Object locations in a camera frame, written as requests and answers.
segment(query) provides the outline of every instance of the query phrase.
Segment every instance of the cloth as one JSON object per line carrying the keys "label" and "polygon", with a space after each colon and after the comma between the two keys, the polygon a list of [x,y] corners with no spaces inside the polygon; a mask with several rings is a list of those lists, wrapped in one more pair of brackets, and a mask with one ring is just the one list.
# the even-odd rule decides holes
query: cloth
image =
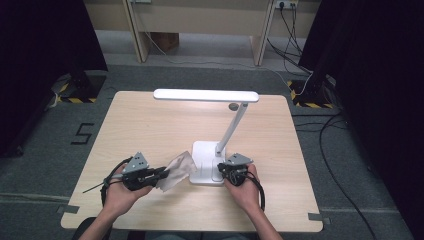
{"label": "cloth", "polygon": [[165,170],[169,170],[168,177],[159,180],[156,184],[156,188],[160,188],[163,192],[173,188],[190,173],[196,172],[197,167],[190,153],[185,151],[172,160]]}

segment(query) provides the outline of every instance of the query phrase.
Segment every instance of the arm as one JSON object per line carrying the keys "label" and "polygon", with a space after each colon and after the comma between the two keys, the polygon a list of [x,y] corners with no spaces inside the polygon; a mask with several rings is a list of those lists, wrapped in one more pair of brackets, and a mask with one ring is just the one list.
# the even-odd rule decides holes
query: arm
{"label": "arm", "polygon": [[[248,166],[248,171],[251,172],[259,181],[255,165],[250,164]],[[225,179],[224,185],[231,193],[231,196],[237,205],[243,209],[250,221],[252,221],[261,239],[283,239],[259,207],[259,190],[251,180],[246,178],[245,182],[241,186],[236,187]]]}
{"label": "arm", "polygon": [[[116,173],[121,173],[124,167],[125,165],[121,166]],[[103,209],[80,239],[102,239],[119,216],[127,213],[139,198],[147,195],[152,190],[152,187],[149,186],[137,191],[130,191],[123,183],[112,184],[116,181],[118,180],[111,180]]]}

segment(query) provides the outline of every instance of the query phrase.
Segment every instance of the yellow and black hazard tape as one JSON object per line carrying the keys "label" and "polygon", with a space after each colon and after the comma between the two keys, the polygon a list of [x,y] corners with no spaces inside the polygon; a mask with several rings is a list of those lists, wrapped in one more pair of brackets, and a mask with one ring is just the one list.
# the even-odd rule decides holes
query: yellow and black hazard tape
{"label": "yellow and black hazard tape", "polygon": [[[290,87],[293,84],[292,81],[287,81],[287,85]],[[302,102],[300,97],[296,95],[295,90],[290,92],[291,99],[293,104],[296,107],[310,107],[310,108],[333,108],[331,103],[317,103],[317,102]]]}
{"label": "yellow and black hazard tape", "polygon": [[61,93],[68,90],[69,82],[65,83],[59,91],[59,101],[67,103],[94,103],[97,98],[83,98],[83,97],[64,97]]}

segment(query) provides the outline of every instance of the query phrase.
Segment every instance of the black base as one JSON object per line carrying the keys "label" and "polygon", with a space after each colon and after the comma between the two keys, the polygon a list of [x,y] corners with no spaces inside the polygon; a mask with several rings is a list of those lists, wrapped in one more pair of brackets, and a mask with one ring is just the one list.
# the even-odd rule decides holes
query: black base
{"label": "black base", "polygon": [[291,98],[293,104],[298,107],[313,108],[332,108],[331,102],[325,96],[325,89],[321,86],[317,91],[310,90],[308,87],[302,92],[305,81],[289,81],[289,87],[292,89]]}
{"label": "black base", "polygon": [[67,81],[59,92],[62,102],[71,103],[93,103],[99,95],[100,89],[106,80],[106,76],[91,75],[87,76],[89,80],[88,87],[77,88],[74,81]]}

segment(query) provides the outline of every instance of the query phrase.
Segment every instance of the person's left hand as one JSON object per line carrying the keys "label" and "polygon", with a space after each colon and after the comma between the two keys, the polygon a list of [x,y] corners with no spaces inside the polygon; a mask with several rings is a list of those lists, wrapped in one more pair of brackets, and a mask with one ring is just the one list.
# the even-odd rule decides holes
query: person's left hand
{"label": "person's left hand", "polygon": [[[115,174],[121,173],[124,168],[125,164],[118,168]],[[112,179],[110,183],[118,181],[120,180]],[[118,218],[127,213],[139,198],[147,195],[152,189],[152,186],[147,186],[136,191],[130,191],[122,182],[110,184],[103,210]]]}

